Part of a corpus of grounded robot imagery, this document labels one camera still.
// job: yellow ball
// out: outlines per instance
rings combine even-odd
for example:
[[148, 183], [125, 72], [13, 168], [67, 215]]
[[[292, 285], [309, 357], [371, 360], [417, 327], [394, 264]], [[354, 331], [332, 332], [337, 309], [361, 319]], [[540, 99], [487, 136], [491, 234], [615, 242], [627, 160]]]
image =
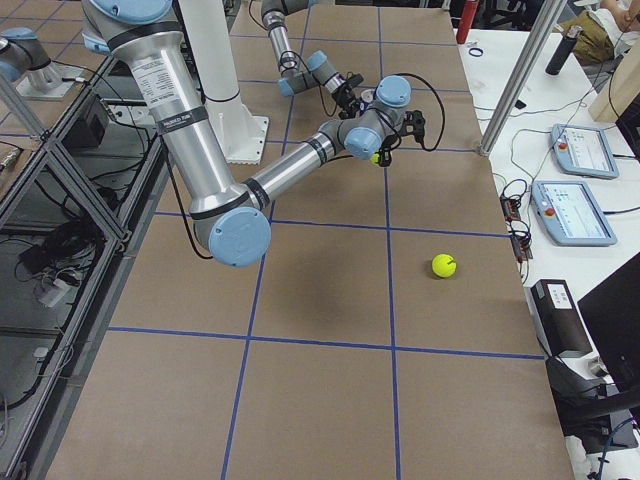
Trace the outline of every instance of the yellow ball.
[[442, 278], [449, 278], [451, 275], [456, 273], [456, 267], [457, 264], [455, 259], [446, 253], [436, 255], [431, 261], [433, 273]]

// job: black cylinder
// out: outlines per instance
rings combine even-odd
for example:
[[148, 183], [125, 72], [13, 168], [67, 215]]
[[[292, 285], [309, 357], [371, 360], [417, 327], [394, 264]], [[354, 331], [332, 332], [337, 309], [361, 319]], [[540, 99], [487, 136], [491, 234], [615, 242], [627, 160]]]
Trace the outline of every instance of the black cylinder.
[[557, 75], [560, 73], [560, 69], [562, 69], [564, 62], [567, 61], [569, 54], [573, 51], [573, 47], [578, 43], [578, 36], [581, 31], [582, 27], [577, 25], [574, 25], [569, 29], [567, 34], [562, 37], [562, 40], [560, 40], [558, 48], [556, 48], [551, 60], [549, 60], [549, 64], [547, 65], [545, 72], [549, 75]]

